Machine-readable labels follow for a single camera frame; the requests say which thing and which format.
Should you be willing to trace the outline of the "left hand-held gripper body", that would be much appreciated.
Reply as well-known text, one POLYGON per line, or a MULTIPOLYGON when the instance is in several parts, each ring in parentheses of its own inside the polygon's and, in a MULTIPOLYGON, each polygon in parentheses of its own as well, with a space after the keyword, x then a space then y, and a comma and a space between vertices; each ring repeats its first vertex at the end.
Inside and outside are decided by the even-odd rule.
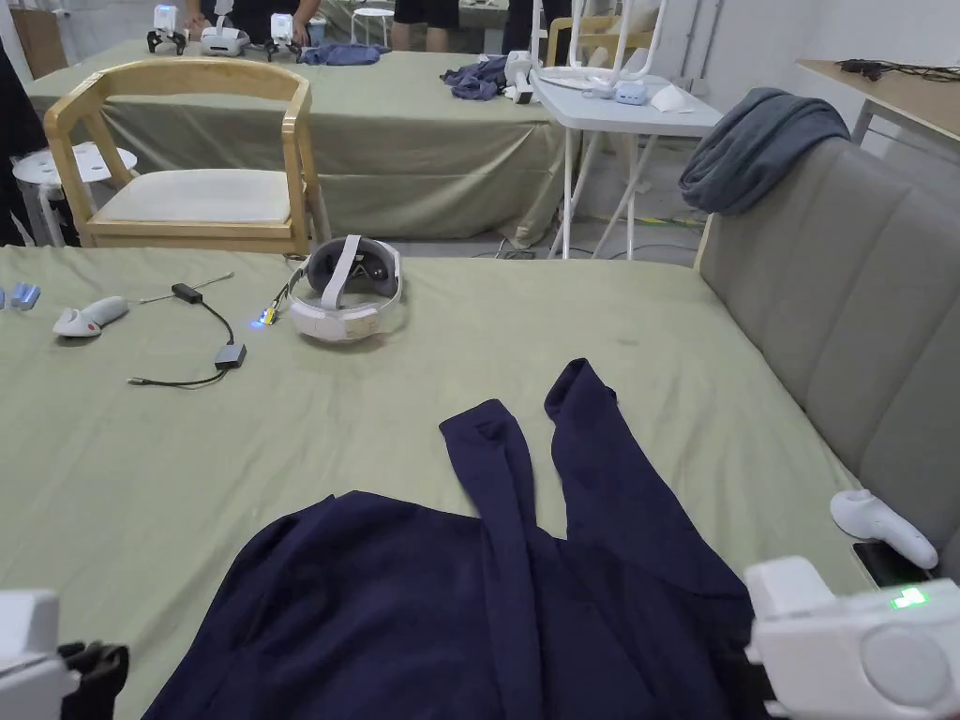
POLYGON ((129 649, 59 641, 61 603, 50 590, 1 592, 1 717, 113 719, 129 649))

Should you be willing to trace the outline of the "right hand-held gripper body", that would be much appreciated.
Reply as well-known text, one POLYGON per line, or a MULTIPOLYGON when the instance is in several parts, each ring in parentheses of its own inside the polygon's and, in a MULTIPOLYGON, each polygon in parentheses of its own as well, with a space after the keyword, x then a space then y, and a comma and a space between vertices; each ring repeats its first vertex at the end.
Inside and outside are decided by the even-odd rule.
POLYGON ((763 706, 788 719, 955 719, 959 590, 951 579, 833 593, 790 556, 744 575, 755 619, 745 654, 763 706))

